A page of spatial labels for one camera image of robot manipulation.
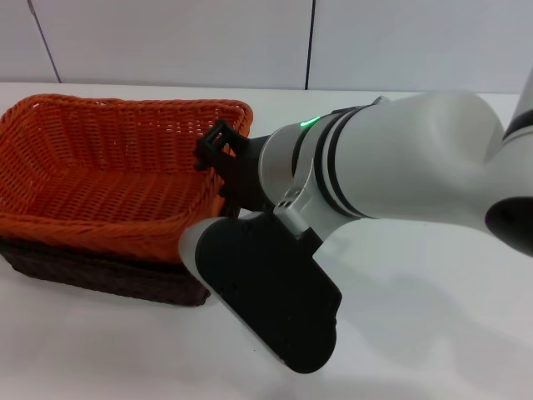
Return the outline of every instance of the white wall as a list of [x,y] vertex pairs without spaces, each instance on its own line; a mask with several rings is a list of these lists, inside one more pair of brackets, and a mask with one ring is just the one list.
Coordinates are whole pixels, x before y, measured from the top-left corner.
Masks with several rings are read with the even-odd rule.
[[26,0],[0,0],[0,81],[57,81]]
[[518,93],[530,0],[317,0],[309,88]]
[[65,83],[304,88],[310,0],[34,1]]

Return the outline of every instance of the black ring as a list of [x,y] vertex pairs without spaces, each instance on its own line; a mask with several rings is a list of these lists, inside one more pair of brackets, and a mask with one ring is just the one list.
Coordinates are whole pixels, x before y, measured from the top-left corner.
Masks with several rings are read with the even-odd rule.
[[506,130],[506,134],[501,140],[505,140],[512,133],[519,129],[529,127],[530,125],[533,125],[533,110],[526,111],[519,116],[514,117]]
[[341,136],[342,129],[344,129],[348,121],[350,121],[350,119],[354,115],[356,115],[362,109],[367,108],[367,107],[370,107],[370,106],[363,106],[363,107],[356,108],[355,110],[351,111],[350,114],[346,118],[344,118],[341,122],[339,122],[339,124],[335,128],[335,131],[333,131],[333,134],[331,135],[330,148],[328,149],[328,152],[327,152],[327,172],[330,177],[330,183],[331,183],[331,187],[333,188],[333,192],[335,192],[336,196],[339,198],[339,200],[344,205],[344,207],[346,207],[351,212],[359,215],[362,218],[371,218],[371,217],[368,217],[362,212],[357,211],[356,208],[350,204],[350,202],[348,201],[348,199],[342,192],[341,185],[339,184],[339,181],[336,178],[335,155],[336,155],[336,145],[339,142],[339,137]]
[[326,138],[328,133],[331,131],[333,126],[336,124],[336,122],[347,115],[350,111],[346,111],[344,113],[337,114],[324,128],[322,131],[320,137],[318,138],[318,142],[316,143],[315,148],[315,158],[313,159],[313,166],[315,167],[315,178],[316,178],[316,184],[318,185],[318,189],[320,190],[320,193],[326,200],[326,202],[333,208],[335,211],[337,211],[339,214],[344,215],[345,217],[354,218],[353,215],[351,215],[349,212],[345,211],[344,208],[339,206],[335,199],[331,196],[329,191],[327,190],[326,181],[324,180],[324,172],[322,171],[322,154],[324,152],[324,145],[326,144]]
[[309,129],[313,128],[313,125],[314,123],[311,123],[308,127],[301,131],[300,136],[298,137],[298,139],[296,140],[296,144],[294,145],[294,149],[292,150],[291,170],[293,177],[294,173],[296,172],[296,166],[298,165],[298,158],[300,158],[301,144],[303,143],[303,139],[306,138]]

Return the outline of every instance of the basket rim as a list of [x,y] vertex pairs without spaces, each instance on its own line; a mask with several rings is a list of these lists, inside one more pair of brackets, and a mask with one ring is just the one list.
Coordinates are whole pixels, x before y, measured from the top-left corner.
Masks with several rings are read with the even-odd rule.
[[[29,97],[18,101],[15,105],[10,107],[0,118],[0,153],[2,152],[2,147],[9,140],[10,135],[8,134],[11,130],[14,123],[20,119],[20,111],[25,112],[26,115],[31,114],[35,105],[39,102],[48,102],[55,103],[58,105],[72,105],[72,102],[80,103],[80,107],[86,108],[100,108],[103,103],[107,109],[109,108],[169,108],[169,109],[184,109],[189,108],[198,109],[197,104],[202,103],[204,107],[214,107],[218,106],[220,108],[240,108],[242,110],[242,115],[234,122],[234,127],[238,132],[242,130],[243,126],[247,125],[248,127],[251,124],[253,119],[253,112],[250,106],[245,102],[239,100],[228,100],[228,99],[169,99],[169,100],[123,100],[114,97],[78,97],[65,94],[35,94]],[[31,226],[49,226],[60,228],[62,231],[68,231],[69,228],[72,230],[79,228],[86,228],[87,233],[94,234],[96,230],[101,231],[103,237],[115,237],[115,236],[135,236],[138,234],[149,234],[150,227],[154,228],[156,231],[155,234],[162,234],[161,230],[165,232],[169,231],[179,231],[183,229],[191,220],[197,218],[194,215],[194,212],[198,209],[198,204],[202,203],[202,199],[205,196],[213,197],[213,201],[217,199],[217,190],[209,190],[211,186],[219,188],[222,185],[222,180],[216,176],[215,172],[211,170],[202,184],[201,190],[198,191],[197,196],[191,202],[191,206],[186,212],[180,212],[175,215],[172,215],[163,219],[153,219],[148,221],[126,221],[126,222],[104,222],[104,221],[83,221],[83,220],[61,220],[54,219],[49,217],[39,217],[32,214],[25,213],[9,213],[9,212],[0,212],[0,225],[2,225],[2,220],[16,222],[20,228],[30,228]],[[113,234],[113,230],[123,231],[124,228],[128,230],[128,234],[124,235]]]

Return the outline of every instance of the wicker basket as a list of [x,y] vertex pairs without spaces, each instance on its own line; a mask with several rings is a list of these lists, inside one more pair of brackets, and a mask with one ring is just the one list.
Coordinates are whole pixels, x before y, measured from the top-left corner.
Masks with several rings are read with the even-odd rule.
[[[221,216],[240,208],[225,202]],[[209,297],[182,263],[143,262],[72,248],[0,239],[0,253],[15,271],[30,278],[178,306],[200,306]]]
[[179,263],[184,229],[219,214],[222,185],[193,168],[197,139],[252,110],[227,100],[28,97],[0,120],[0,236]]

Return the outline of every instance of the green led light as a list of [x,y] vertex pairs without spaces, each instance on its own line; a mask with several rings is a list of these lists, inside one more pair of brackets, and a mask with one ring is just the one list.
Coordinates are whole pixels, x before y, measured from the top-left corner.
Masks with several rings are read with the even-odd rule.
[[318,121],[320,119],[320,117],[314,117],[313,119],[310,119],[309,121],[305,121],[305,122],[302,122],[300,124],[301,127],[306,127],[307,125],[311,125],[312,123],[315,123],[316,121]]

